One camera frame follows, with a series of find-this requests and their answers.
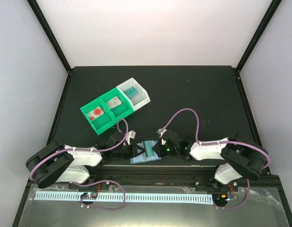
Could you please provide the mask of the teal VIP card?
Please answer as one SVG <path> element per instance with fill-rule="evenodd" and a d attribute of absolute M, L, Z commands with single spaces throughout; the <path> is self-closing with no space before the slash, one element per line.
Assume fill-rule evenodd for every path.
<path fill-rule="evenodd" d="M 155 160 L 158 157 L 157 154 L 152 150 L 152 147 L 156 143 L 156 140 L 146 140 L 142 142 L 143 147 L 145 148 L 145 158 L 147 160 Z"/>

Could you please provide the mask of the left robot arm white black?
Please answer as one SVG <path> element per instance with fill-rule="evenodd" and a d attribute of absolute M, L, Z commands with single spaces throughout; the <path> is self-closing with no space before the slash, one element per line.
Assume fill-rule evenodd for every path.
<path fill-rule="evenodd" d="M 52 141 L 25 163 L 29 179 L 41 189 L 54 183 L 76 182 L 90 189 L 96 177 L 87 167 L 106 165 L 113 158 L 131 159 L 143 155 L 145 148 L 133 141 L 134 131 L 117 131 L 108 140 L 90 148 L 78 148 Z"/>

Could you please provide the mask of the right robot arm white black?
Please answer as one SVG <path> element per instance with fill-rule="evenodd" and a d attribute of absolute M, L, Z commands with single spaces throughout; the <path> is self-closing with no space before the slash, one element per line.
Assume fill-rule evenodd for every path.
<path fill-rule="evenodd" d="M 188 141 L 175 131 L 165 128 L 157 131 L 160 142 L 154 151 L 159 157 L 177 156 L 185 161 L 221 160 L 210 177 L 198 180 L 201 187 L 213 192 L 221 191 L 229 183 L 245 178 L 258 180 L 271 158 L 266 149 L 235 133 L 214 141 Z"/>

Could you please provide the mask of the card with red circles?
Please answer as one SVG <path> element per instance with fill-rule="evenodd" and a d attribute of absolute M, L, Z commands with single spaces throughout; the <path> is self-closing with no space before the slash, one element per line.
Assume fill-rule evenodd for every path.
<path fill-rule="evenodd" d="M 97 119 L 98 117 L 102 116 L 104 111 L 100 107 L 96 107 L 91 112 L 87 113 L 87 116 L 90 121 Z"/>

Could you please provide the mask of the white card red marks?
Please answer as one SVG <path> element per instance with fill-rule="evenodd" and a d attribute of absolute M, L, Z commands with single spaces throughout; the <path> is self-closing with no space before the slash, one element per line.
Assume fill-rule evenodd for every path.
<path fill-rule="evenodd" d="M 118 96 L 115 96 L 106 102 L 106 105 L 110 109 L 114 109 L 122 104 L 121 99 Z"/>

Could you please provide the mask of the teal card in white bin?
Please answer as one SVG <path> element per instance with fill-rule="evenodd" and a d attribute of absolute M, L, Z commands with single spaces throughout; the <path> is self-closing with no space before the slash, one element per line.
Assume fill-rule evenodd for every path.
<path fill-rule="evenodd" d="M 135 95 L 137 95 L 139 92 L 138 90 L 135 88 L 135 87 L 130 87 L 128 89 L 126 89 L 124 91 L 124 94 L 128 97 L 128 98 L 132 98 L 134 97 Z"/>

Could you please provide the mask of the green bin left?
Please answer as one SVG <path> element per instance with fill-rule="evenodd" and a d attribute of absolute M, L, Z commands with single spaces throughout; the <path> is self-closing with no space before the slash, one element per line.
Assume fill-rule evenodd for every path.
<path fill-rule="evenodd" d="M 111 110 L 101 98 L 94 99 L 80 110 L 97 135 L 101 135 L 116 124 Z"/>

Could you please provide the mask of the green bin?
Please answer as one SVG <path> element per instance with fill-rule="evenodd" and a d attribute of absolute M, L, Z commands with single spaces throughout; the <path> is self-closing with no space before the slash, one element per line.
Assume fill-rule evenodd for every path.
<path fill-rule="evenodd" d="M 108 107 L 108 110 L 116 120 L 126 118 L 133 113 L 133 108 L 128 99 L 116 87 L 104 93 L 99 98 Z"/>
<path fill-rule="evenodd" d="M 101 98 L 94 99 L 80 110 L 97 135 L 101 135 L 116 124 L 111 110 Z"/>

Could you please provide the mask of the green bin middle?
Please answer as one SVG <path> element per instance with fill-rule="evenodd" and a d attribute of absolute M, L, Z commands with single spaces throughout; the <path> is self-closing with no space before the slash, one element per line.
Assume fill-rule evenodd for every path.
<path fill-rule="evenodd" d="M 108 110 L 116 120 L 126 118 L 133 113 L 133 108 L 128 99 L 116 87 L 104 93 L 99 98 L 108 107 Z"/>

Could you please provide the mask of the left controller board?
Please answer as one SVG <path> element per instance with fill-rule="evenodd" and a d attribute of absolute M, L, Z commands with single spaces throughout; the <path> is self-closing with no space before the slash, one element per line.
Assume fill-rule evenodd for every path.
<path fill-rule="evenodd" d="M 80 198 L 86 200 L 95 200 L 97 198 L 97 192 L 84 192 Z"/>

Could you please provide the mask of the controller board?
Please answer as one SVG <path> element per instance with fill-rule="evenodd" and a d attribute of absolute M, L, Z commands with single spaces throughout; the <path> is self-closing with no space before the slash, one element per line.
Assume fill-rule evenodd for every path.
<path fill-rule="evenodd" d="M 214 201 L 230 201 L 233 197 L 229 194 L 213 194 L 212 199 Z"/>
<path fill-rule="evenodd" d="M 86 200 L 95 200 L 97 198 L 97 192 L 84 192 L 80 198 Z"/>

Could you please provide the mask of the right controller board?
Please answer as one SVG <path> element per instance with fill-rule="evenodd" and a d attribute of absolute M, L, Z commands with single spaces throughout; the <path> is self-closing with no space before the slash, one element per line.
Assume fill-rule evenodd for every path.
<path fill-rule="evenodd" d="M 213 194 L 212 199 L 214 201 L 230 201 L 233 197 L 229 194 Z"/>

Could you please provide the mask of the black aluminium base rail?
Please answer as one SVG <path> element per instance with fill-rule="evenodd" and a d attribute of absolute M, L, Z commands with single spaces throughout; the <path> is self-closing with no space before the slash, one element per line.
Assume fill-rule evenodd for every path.
<path fill-rule="evenodd" d="M 204 186 L 213 177 L 213 166 L 97 166 L 88 167 L 90 177 L 82 183 L 92 188 L 97 181 L 123 186 Z"/>

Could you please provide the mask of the left frame post black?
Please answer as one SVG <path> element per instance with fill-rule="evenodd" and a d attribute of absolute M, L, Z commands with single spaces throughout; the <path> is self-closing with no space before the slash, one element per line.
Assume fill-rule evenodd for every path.
<path fill-rule="evenodd" d="M 42 27 L 44 33 L 46 34 L 51 46 L 55 50 L 60 62 L 62 63 L 63 67 L 65 68 L 66 72 L 69 73 L 72 71 L 72 68 L 69 62 L 66 59 L 64 52 L 62 51 L 45 15 L 43 14 L 38 2 L 36 0 L 27 0 L 30 8 L 32 9 L 37 21 L 39 22 L 40 26 Z"/>

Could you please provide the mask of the frame post black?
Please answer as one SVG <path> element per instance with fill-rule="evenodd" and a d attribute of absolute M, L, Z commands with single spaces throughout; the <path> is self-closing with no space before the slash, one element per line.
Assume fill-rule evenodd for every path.
<path fill-rule="evenodd" d="M 44 33 L 46 34 L 51 46 L 55 50 L 60 62 L 62 63 L 63 67 L 65 68 L 66 72 L 69 73 L 72 71 L 72 68 L 69 62 L 66 59 L 64 52 L 62 51 L 45 15 L 43 14 L 38 2 L 36 0 L 27 0 L 30 8 L 32 9 L 37 21 L 39 22 L 40 26 L 42 27 Z"/>
<path fill-rule="evenodd" d="M 242 57 L 240 58 L 237 66 L 236 71 L 240 73 L 247 63 L 249 57 L 251 56 L 254 48 L 256 47 L 258 41 L 260 40 L 261 36 L 263 35 L 264 31 L 266 30 L 267 26 L 269 25 L 271 19 L 273 18 L 275 12 L 277 11 L 278 7 L 282 3 L 282 0 L 272 0 L 267 8 L 264 16 L 262 17 L 258 27 L 256 28 L 250 42 L 248 43 Z"/>

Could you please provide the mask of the right frame post black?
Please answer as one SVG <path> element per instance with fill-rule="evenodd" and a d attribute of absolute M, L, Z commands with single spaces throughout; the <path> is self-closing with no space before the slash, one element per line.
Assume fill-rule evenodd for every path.
<path fill-rule="evenodd" d="M 264 31 L 266 30 L 267 26 L 269 25 L 271 19 L 273 18 L 275 12 L 277 11 L 278 7 L 282 3 L 282 0 L 272 0 L 267 8 L 264 16 L 262 17 L 258 27 L 256 28 L 250 42 L 248 43 L 242 57 L 240 58 L 237 66 L 236 71 L 240 73 L 247 63 L 249 57 L 251 56 L 254 48 L 256 47 L 258 41 L 260 40 L 261 36 L 263 35 Z"/>

